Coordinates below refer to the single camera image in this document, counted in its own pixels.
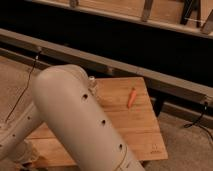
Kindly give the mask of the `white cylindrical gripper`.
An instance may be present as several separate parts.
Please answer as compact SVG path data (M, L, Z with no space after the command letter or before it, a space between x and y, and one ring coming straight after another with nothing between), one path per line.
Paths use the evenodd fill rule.
M28 140L24 140L19 143L11 154L11 160L19 164L32 163L37 161L38 158L39 152Z

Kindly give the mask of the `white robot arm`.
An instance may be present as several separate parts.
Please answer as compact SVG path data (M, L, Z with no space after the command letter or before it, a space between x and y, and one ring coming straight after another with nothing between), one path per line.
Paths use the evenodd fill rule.
M43 70L32 99L18 120L0 127L0 160L24 153L24 139L45 123L81 171L145 171L91 94L81 67Z

